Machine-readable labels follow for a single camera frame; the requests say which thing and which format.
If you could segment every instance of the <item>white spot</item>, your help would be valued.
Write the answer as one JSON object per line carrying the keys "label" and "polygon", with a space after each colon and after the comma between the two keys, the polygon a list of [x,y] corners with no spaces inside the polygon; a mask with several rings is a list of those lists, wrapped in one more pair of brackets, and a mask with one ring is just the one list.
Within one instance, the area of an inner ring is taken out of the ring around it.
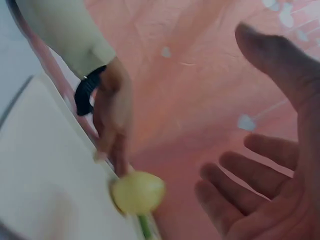
{"label": "white spot", "polygon": [[250,131],[250,132],[255,130],[257,127],[255,121],[251,117],[249,117],[248,115],[245,115],[245,114],[243,114],[239,117],[237,126],[240,129]]}
{"label": "white spot", "polygon": [[262,0],[262,3],[266,8],[270,8],[277,3],[277,0]]}
{"label": "white spot", "polygon": [[162,48],[162,52],[161,55],[165,58],[171,58],[171,51],[170,48],[168,46],[165,46]]}
{"label": "white spot", "polygon": [[303,31],[301,31],[300,29],[298,29],[296,31],[296,36],[303,42],[309,42],[308,36],[307,34],[305,34]]}
{"label": "white spot", "polygon": [[293,6],[285,2],[283,4],[283,9],[281,13],[279,14],[279,19],[282,22],[283,25],[285,25],[288,28],[292,28],[294,26],[294,18],[291,16],[291,10]]}
{"label": "white spot", "polygon": [[278,12],[280,10],[280,4],[276,2],[274,5],[269,7],[269,9],[272,11]]}
{"label": "white spot", "polygon": [[280,5],[277,0],[262,0],[262,3],[266,8],[269,8],[272,11],[279,11]]}

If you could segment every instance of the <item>hand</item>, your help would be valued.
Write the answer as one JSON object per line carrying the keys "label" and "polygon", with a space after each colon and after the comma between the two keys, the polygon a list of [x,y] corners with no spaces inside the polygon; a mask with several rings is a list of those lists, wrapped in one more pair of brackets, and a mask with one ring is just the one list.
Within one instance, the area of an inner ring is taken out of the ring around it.
{"label": "hand", "polygon": [[132,83],[116,57],[101,75],[93,124],[98,132],[96,159],[109,158],[120,177],[128,172],[126,145],[132,125]]}
{"label": "hand", "polygon": [[222,167],[261,195],[215,164],[203,166],[196,195],[225,240],[320,239],[320,63],[286,38],[244,24],[235,36],[247,60],[278,85],[298,113],[298,143],[250,135],[244,145],[294,174],[229,152],[220,158]]}

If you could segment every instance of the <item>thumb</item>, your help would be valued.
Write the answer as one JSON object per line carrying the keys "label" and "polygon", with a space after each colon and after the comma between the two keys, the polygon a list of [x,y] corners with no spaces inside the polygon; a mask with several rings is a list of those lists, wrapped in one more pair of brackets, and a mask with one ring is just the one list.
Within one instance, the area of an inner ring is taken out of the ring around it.
{"label": "thumb", "polygon": [[275,82],[297,111],[320,93],[320,63],[285,37],[264,35],[241,23],[235,38],[245,58]]}

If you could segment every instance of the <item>fingernail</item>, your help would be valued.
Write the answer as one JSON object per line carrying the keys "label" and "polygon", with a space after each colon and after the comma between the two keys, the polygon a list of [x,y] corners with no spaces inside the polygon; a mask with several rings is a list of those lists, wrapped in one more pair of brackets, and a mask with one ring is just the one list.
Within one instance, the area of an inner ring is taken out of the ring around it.
{"label": "fingernail", "polygon": [[107,159],[107,154],[104,152],[96,151],[93,156],[93,160],[95,163],[105,161]]}

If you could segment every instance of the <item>white surface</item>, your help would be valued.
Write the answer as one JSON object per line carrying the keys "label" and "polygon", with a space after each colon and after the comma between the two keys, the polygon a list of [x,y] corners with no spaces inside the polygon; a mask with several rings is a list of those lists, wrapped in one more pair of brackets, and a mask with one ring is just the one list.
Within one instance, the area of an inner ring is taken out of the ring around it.
{"label": "white surface", "polygon": [[51,80],[35,77],[0,130],[0,219],[30,240],[137,240],[114,208],[94,146]]}
{"label": "white surface", "polygon": [[28,41],[17,27],[5,0],[0,0],[0,115],[27,78],[43,71]]}

